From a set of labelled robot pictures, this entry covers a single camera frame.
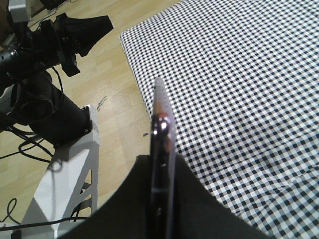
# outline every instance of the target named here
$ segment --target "black cable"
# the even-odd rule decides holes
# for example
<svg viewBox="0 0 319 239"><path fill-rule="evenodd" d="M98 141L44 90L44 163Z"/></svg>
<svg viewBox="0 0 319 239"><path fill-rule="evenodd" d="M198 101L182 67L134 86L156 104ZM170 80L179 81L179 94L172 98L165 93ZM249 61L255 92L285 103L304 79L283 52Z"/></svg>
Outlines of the black cable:
<svg viewBox="0 0 319 239"><path fill-rule="evenodd" d="M0 228L0 232L10 231L10 230L18 230L18 229L22 229L22 228L48 226L48 225L53 225L53 224L57 224L57 223L62 223L62 222L69 221L69 220L74 220L74 219L85 220L85 219L88 219L88 217L77 217L77 218L76 217L69 217L69 218L62 218L60 220L51 221L51 222L31 223L31 224L24 224L24 225L13 226L13 227Z"/></svg>
<svg viewBox="0 0 319 239"><path fill-rule="evenodd" d="M33 156L33 155L31 155L31 154L28 154L28 153L26 153L26 152L24 152L24 150L22 149L22 147L23 146L25 146L25 145L27 145L28 144L28 142L27 141L25 141L25 142L23 142L23 143L21 143L20 145L19 145L19 147L18 147L18 149L19 149L19 153L21 153L23 156L25 156L25 157L28 157L28 158L32 158L32 159L35 159L35 160L37 160L37 161L41 161L41 162L45 162L45 163L49 163L50 162L50 160L46 160L46 159L43 159L43 158L39 158L39 157L36 157L36 156ZM40 148L43 150L43 151L45 151L46 152L46 148L44 148L42 145L37 145L37 146L40 146Z"/></svg>
<svg viewBox="0 0 319 239"><path fill-rule="evenodd" d="M39 23L39 25L38 25L38 27L37 27L37 29L36 29L36 30L38 30L39 27L40 27L40 23L41 23L41 22L43 22L43 21L46 20L47 18L53 16L53 15L56 14L57 12L58 12L58 7L52 9L46 16L44 16L44 17L41 18L40 20L36 21L36 22L35 22L34 24L32 24L29 28L31 28L31 27L33 27L34 25L37 25L37 24Z"/></svg>
<svg viewBox="0 0 319 239"><path fill-rule="evenodd" d="M81 210L81 206L80 206L79 209L76 211L75 218L78 218L78 217L79 217L80 210Z"/></svg>
<svg viewBox="0 0 319 239"><path fill-rule="evenodd" d="M0 223L3 223L7 218L10 218L11 219L11 221L13 221L13 222L15 222L15 223L17 223L17 224L21 224L20 222L18 222L17 220L15 220L12 216L11 216L11 213L13 212L13 210L14 210L14 208L15 208L15 206L16 206L16 203L17 203L17 198L12 198L11 200L10 200L10 202L8 203L8 205L7 205L7 207L6 207L6 217L2 220L2 221L0 221ZM14 205L13 205L13 207L11 208L11 210L10 210L10 205L11 205L11 203L12 202L14 202Z"/></svg>
<svg viewBox="0 0 319 239"><path fill-rule="evenodd" d="M61 100L61 103L60 103L60 106L62 105L63 101L64 101L64 90L63 90L63 85L62 85L62 80L61 80L61 77L60 77L60 74L59 72L54 68L52 67L52 70L56 73L56 75L58 76L58 79L59 79L59 83L60 83L60 88L61 88L61 93L62 93L62 100Z"/></svg>
<svg viewBox="0 0 319 239"><path fill-rule="evenodd" d="M32 149L32 148L34 148L34 147L36 147L35 144L34 144L33 146L29 147L29 148L24 149L23 151L24 151L24 152L25 152L25 151L28 151L28 150L30 150L30 149ZM19 154L19 153L20 153L19 151L14 152L14 153L10 153L10 154L7 154L7 155L5 155L5 156L1 156L0 159L8 158L8 157L11 157L11 156L16 155L16 154Z"/></svg>
<svg viewBox="0 0 319 239"><path fill-rule="evenodd" d="M8 128L7 131L10 131L10 132L12 132L13 134L15 134L16 136L18 136L18 137L24 139L24 142L21 143L21 144L19 145L19 147L18 147L19 153L21 153L23 156L26 156L26 157L29 157L29 158L32 158L32 159L35 159L35 160L38 160L38 161L46 162L46 163L50 162L49 160L46 160L46 159L43 159L43 158L39 158L39 157L33 156L33 155L31 155L31 154L25 153L25 152L24 152L25 150L23 150L22 147L26 146L26 145L29 144L29 143L32 143L32 144L38 146L39 148L41 148L44 152L46 152L48 155L50 155L50 157L52 157L53 154L52 154L48 149L46 149L45 147L43 147L41 144L39 144L38 142L36 142L34 139L29 138L29 137L27 137L27 136L25 136L25 135L21 135L21 134L17 133L17 132L16 132L14 129L12 129L12 128Z"/></svg>
<svg viewBox="0 0 319 239"><path fill-rule="evenodd" d="M22 135L35 135L35 134L36 134L35 132L23 131L23 130L18 129L18 128L14 127L14 126L10 126L10 128L11 128L12 130L14 130L15 132L18 132L19 134L22 134Z"/></svg>

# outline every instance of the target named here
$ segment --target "metal bracket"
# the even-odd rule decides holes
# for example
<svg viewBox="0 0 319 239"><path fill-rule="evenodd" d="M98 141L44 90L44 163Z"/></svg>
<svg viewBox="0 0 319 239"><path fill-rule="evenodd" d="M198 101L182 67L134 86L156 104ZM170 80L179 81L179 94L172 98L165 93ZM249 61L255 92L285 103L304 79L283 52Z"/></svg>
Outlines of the metal bracket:
<svg viewBox="0 0 319 239"><path fill-rule="evenodd" d="M31 5L29 0L10 0L9 11L14 23L29 22L31 19Z"/></svg>
<svg viewBox="0 0 319 239"><path fill-rule="evenodd" d="M88 107L97 125L96 111ZM55 221L72 215L74 209L97 210L99 135L97 128L76 142L61 146L55 154L22 220L23 224ZM86 182L91 173L90 182ZM78 222L21 229L22 239L55 239Z"/></svg>

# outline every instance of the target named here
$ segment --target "black and white checkered fabric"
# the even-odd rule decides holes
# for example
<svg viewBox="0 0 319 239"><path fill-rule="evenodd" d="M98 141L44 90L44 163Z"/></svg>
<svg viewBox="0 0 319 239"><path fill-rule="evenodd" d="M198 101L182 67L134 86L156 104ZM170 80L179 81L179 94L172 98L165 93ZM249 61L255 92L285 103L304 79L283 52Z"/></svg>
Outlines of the black and white checkered fabric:
<svg viewBox="0 0 319 239"><path fill-rule="evenodd" d="M319 3L183 0L120 36L149 114L161 76L177 150L277 238L319 238Z"/></svg>

